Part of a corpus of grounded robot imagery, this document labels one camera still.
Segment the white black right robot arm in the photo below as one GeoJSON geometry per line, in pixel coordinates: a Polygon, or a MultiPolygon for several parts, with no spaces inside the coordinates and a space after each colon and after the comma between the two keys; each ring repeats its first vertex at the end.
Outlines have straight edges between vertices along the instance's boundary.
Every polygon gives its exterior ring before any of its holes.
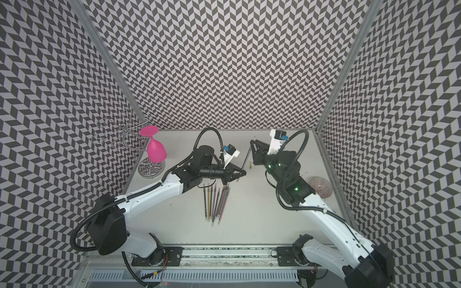
{"type": "Polygon", "coordinates": [[[309,142],[309,131],[291,137],[273,131],[271,143],[251,140],[254,164],[263,165],[275,180],[279,205],[301,212],[334,244],[325,246],[311,235],[302,235],[293,244],[301,264],[315,263],[342,278],[349,288],[388,288],[394,281],[394,255],[385,244],[374,244],[336,214],[300,175],[299,158],[309,142]]]}

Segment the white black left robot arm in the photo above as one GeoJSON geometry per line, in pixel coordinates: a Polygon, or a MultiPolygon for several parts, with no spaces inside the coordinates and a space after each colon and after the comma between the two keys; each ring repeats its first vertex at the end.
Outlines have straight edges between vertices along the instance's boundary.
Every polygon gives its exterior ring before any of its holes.
{"type": "Polygon", "coordinates": [[[155,205],[188,192],[202,180],[221,180],[223,184],[246,175],[246,171],[232,163],[239,150],[232,144],[224,145],[218,138],[218,153],[208,145],[194,143],[192,152],[168,169],[162,179],[135,192],[113,197],[105,194],[97,199],[90,215],[72,231],[70,245],[77,252],[97,251],[101,255],[116,251],[150,257],[158,247],[154,234],[137,234],[127,224],[155,205]]]}

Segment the dark blue pencil purple cap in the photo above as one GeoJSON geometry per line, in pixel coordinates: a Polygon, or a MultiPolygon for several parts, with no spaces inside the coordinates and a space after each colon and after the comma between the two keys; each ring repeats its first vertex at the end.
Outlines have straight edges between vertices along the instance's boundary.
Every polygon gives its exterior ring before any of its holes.
{"type": "Polygon", "coordinates": [[[219,205],[219,200],[220,200],[220,193],[221,193],[221,188],[218,188],[217,190],[217,193],[216,193],[216,201],[215,201],[215,207],[214,207],[214,218],[213,218],[213,221],[216,219],[217,217],[217,213],[218,213],[218,205],[219,205]]]}

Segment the teal pencil clear cap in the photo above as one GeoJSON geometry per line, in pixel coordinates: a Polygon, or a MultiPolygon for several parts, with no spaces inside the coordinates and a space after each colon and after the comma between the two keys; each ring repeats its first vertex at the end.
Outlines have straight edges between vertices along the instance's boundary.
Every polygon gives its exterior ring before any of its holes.
{"type": "Polygon", "coordinates": [[[228,186],[224,186],[223,191],[222,191],[222,195],[221,195],[220,206],[218,208],[218,213],[217,213],[217,221],[218,222],[220,221],[220,217],[221,217],[221,214],[222,214],[222,211],[223,211],[224,202],[225,202],[226,195],[227,195],[227,190],[228,190],[228,186]]]}

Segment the black pencil purple cap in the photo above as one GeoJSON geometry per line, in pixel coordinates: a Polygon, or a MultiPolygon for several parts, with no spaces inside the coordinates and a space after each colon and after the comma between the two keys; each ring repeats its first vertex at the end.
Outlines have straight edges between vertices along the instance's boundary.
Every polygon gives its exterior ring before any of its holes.
{"type": "Polygon", "coordinates": [[[214,200],[213,200],[213,197],[214,197],[214,188],[213,186],[210,186],[210,198],[209,198],[209,222],[212,221],[212,216],[213,216],[213,212],[214,212],[214,200]]]}

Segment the clear pink glass dish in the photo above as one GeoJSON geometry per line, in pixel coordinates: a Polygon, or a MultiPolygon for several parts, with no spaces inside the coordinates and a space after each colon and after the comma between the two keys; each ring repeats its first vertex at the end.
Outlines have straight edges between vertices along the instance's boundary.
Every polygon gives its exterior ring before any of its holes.
{"type": "Polygon", "coordinates": [[[333,195],[333,187],[328,180],[322,177],[313,177],[309,185],[314,188],[316,194],[326,199],[333,195]]]}

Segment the pink plastic wine glass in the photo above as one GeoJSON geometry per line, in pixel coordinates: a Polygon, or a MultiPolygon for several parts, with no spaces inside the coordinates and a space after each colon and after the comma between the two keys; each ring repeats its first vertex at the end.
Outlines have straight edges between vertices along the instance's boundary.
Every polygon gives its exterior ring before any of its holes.
{"type": "Polygon", "coordinates": [[[149,160],[153,163],[164,162],[168,156],[163,144],[154,138],[158,132],[159,128],[156,126],[146,126],[140,131],[141,136],[150,138],[150,142],[147,145],[146,150],[149,160]]]}

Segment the aluminium corner post right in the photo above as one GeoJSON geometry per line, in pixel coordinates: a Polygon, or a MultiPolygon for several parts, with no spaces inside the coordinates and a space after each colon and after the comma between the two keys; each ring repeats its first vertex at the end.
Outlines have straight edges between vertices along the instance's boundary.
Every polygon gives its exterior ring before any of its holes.
{"type": "Polygon", "coordinates": [[[362,24],[360,25],[360,29],[358,30],[358,33],[354,39],[354,42],[352,43],[351,50],[349,51],[348,56],[346,57],[346,60],[343,64],[343,67],[340,70],[339,76],[337,78],[337,81],[333,87],[333,90],[328,98],[327,104],[325,106],[324,111],[321,114],[321,117],[318,121],[318,124],[315,128],[315,132],[320,133],[323,127],[325,126],[325,123],[327,122],[331,111],[333,110],[337,99],[339,97],[339,94],[343,88],[343,85],[345,84],[347,77],[354,65],[354,62],[360,53],[360,50],[362,48],[362,45],[367,38],[367,35],[369,31],[372,29],[373,23],[375,21],[375,18],[379,14],[379,10],[382,6],[384,1],[381,0],[373,0],[371,1],[370,7],[364,17],[364,20],[362,24]]]}

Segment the aluminium corner post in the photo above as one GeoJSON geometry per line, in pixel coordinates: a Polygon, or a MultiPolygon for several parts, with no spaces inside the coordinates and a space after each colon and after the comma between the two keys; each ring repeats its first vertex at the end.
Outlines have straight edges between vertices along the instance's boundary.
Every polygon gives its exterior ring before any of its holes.
{"type": "Polygon", "coordinates": [[[339,97],[339,94],[343,88],[343,85],[345,84],[347,77],[354,65],[354,62],[360,53],[360,50],[362,48],[362,45],[367,38],[367,35],[369,31],[372,29],[373,23],[375,21],[375,18],[379,14],[379,10],[382,6],[384,1],[381,0],[373,0],[371,1],[370,7],[364,17],[364,20],[362,24],[360,25],[360,29],[358,30],[358,33],[354,39],[354,42],[352,43],[351,50],[349,51],[348,56],[346,57],[346,60],[343,64],[343,67],[340,70],[339,76],[337,78],[337,81],[333,87],[333,90],[328,98],[327,104],[325,106],[324,111],[321,114],[321,117],[318,121],[318,124],[315,128],[315,132],[320,133],[323,127],[325,126],[325,123],[327,122],[331,111],[333,110],[337,99],[339,97]]]}
{"type": "Polygon", "coordinates": [[[111,75],[114,77],[116,84],[119,86],[122,95],[130,105],[131,109],[140,120],[143,120],[145,115],[142,109],[139,107],[138,102],[133,96],[130,88],[127,85],[127,82],[123,78],[123,75],[119,71],[112,55],[109,53],[103,39],[100,37],[98,31],[93,25],[93,22],[85,9],[83,2],[78,0],[68,0],[67,2],[73,10],[74,14],[77,16],[80,24],[88,34],[92,44],[96,48],[96,51],[98,51],[99,55],[101,56],[102,61],[105,63],[111,75]]]}

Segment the aluminium corner post left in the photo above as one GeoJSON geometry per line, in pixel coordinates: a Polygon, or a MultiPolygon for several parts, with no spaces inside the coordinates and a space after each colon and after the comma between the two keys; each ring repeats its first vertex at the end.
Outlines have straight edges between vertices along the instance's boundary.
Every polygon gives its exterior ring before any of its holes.
{"type": "Polygon", "coordinates": [[[77,16],[80,24],[88,34],[92,44],[96,48],[96,51],[98,51],[99,55],[101,56],[102,61],[105,63],[111,75],[114,77],[116,84],[119,86],[122,95],[130,105],[131,109],[140,120],[143,120],[145,115],[142,109],[139,107],[138,102],[133,96],[130,88],[127,85],[127,82],[123,78],[123,75],[119,71],[112,55],[109,53],[103,39],[100,37],[98,31],[93,25],[93,22],[85,9],[83,2],[78,0],[68,0],[67,2],[73,10],[74,14],[77,16]]]}

